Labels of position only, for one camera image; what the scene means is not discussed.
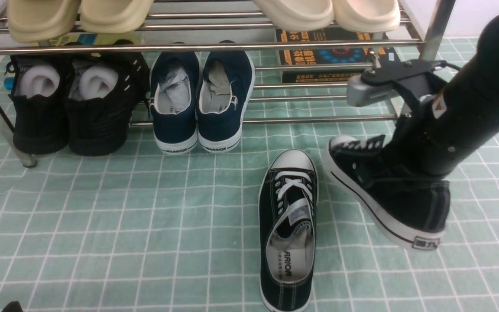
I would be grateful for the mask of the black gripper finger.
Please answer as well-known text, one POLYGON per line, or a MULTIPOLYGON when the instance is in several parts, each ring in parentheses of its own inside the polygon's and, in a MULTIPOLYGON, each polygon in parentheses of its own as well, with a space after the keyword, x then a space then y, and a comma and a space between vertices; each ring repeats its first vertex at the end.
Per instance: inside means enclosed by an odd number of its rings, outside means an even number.
POLYGON ((1 312, 24 312, 24 310, 22 309, 19 301, 12 301, 6 304, 6 306, 2 308, 1 312))

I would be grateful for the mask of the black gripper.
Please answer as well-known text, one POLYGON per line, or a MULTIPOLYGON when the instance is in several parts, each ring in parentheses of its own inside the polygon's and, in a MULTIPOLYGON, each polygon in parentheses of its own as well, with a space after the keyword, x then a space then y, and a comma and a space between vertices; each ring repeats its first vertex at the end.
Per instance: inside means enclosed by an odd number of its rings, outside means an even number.
POLYGON ((358 165, 358 182, 364 189, 386 186, 394 191, 408 191, 438 182, 438 176, 428 174, 418 160, 425 140, 417 126, 424 120, 424 109, 433 99, 433 95, 424 96, 417 114, 401 115, 392 140, 371 159, 358 165))

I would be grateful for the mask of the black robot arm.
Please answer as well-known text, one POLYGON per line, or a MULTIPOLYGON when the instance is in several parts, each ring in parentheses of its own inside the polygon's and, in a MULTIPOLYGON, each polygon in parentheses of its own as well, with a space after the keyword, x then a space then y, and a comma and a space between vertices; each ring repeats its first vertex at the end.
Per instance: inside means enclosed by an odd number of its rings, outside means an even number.
MULTIPOLYGON (((14 1, 0 10, 11 32, 14 1)), ((479 39, 210 2, 0 47, 0 312, 499 312, 499 15, 479 39)))

